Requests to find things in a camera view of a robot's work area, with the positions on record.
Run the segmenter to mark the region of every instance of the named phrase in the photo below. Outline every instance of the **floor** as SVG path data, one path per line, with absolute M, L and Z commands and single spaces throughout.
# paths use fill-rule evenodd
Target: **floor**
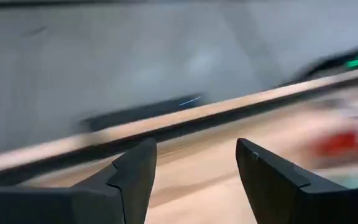
M 263 91 L 358 45 L 358 1 L 153 2 L 0 9 L 0 152 L 190 93 Z

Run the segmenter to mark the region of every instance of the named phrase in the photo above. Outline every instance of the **wooden floor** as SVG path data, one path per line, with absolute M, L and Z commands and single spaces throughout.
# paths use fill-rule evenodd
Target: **wooden floor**
M 256 223 L 237 171 L 237 138 L 250 139 L 310 169 L 304 153 L 307 145 L 352 125 L 338 112 L 308 101 L 161 142 L 146 223 Z M 113 159 L 48 174 L 24 185 L 71 186 Z

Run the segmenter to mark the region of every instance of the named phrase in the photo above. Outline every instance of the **red object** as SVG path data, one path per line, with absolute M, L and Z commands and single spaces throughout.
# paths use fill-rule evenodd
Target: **red object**
M 351 151 L 358 152 L 358 137 L 355 131 L 330 136 L 316 145 L 316 153 L 319 156 L 340 156 Z

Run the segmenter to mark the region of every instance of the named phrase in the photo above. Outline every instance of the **gray wall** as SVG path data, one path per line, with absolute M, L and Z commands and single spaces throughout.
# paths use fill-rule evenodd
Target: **gray wall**
M 269 89 L 358 44 L 358 1 L 0 9 L 0 152 L 69 136 L 89 115 Z

